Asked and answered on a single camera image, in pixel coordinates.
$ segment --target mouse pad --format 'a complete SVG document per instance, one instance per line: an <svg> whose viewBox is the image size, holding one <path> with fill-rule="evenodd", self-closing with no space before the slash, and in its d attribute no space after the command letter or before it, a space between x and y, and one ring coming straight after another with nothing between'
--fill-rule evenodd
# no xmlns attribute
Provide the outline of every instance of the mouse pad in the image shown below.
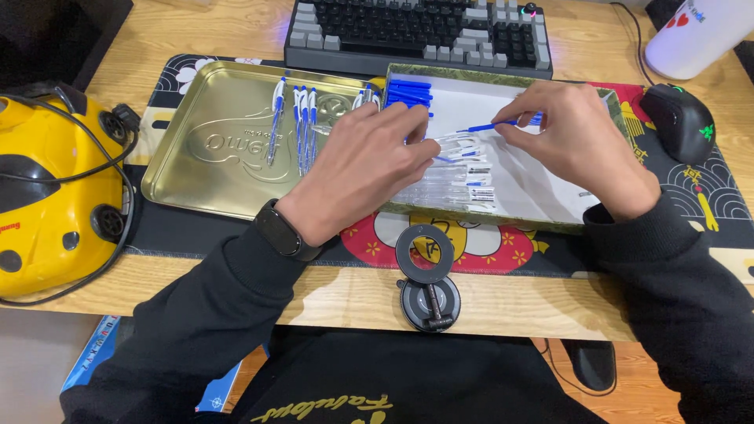
<svg viewBox="0 0 754 424"><path fill-rule="evenodd" d="M180 54L163 69L141 122L139 145L127 160L126 172L141 185L146 165L162 138L194 75L214 60L284 67L279 61ZM346 75L368 79L364 75ZM670 192L679 215L713 243L710 253L738 278L754 284L754 225L720 151L701 166L669 157L654 125L639 107L645 89L639 85L590 83L618 94L636 159L654 172ZM224 237L240 234L247 221L152 203L136 198L135 230L126 253L202 258ZM395 241L414 223L433 223L452 240L454 272L498 275L586 278L599 272L585 238L526 228L488 226L378 212L340 232L313 262L329 266L397 268ZM431 246L413 249L417 261L435 263Z"/></svg>

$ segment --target black sleeve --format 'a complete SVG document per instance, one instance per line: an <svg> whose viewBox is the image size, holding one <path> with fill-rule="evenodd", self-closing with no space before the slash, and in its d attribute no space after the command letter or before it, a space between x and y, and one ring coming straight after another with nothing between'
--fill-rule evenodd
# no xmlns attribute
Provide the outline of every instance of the black sleeve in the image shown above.
<svg viewBox="0 0 754 424"><path fill-rule="evenodd" d="M67 422L185 422L207 384L265 342L305 263L251 225L133 311L136 333L60 395Z"/></svg>
<svg viewBox="0 0 754 424"><path fill-rule="evenodd" d="M598 205L584 222L601 264L622 280L636 338L681 393L686 422L752 422L754 300L710 256L706 235L667 193L635 220L614 223Z"/></svg>

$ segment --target keyboard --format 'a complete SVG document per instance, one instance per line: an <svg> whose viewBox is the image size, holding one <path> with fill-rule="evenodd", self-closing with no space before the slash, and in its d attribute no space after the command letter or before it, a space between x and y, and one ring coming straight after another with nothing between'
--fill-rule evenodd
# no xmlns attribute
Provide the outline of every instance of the keyboard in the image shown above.
<svg viewBox="0 0 754 424"><path fill-rule="evenodd" d="M516 0L296 0L287 67L385 75L390 63L552 79L544 11Z"/></svg>

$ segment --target phone mount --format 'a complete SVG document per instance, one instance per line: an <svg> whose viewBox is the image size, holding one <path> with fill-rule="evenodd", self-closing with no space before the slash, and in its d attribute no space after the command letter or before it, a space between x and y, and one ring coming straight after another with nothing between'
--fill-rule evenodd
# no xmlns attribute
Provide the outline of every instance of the phone mount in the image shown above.
<svg viewBox="0 0 754 424"><path fill-rule="evenodd" d="M440 261L431 269L419 268L411 260L411 246L427 237L440 248ZM395 257L405 280L398 280L403 316L417 330L441 333L458 319L461 294L448 278L453 267L453 244L443 230L431 224L416 224L404 230L395 245Z"/></svg>

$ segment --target smartwatch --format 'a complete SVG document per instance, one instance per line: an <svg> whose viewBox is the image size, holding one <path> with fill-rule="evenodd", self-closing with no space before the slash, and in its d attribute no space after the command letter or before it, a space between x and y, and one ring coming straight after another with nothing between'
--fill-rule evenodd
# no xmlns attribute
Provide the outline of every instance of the smartwatch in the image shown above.
<svg viewBox="0 0 754 424"><path fill-rule="evenodd" d="M306 244L299 232L274 209L277 199L267 202L254 219L256 229L269 244L285 257L308 262L322 251L322 247L312 247Z"/></svg>

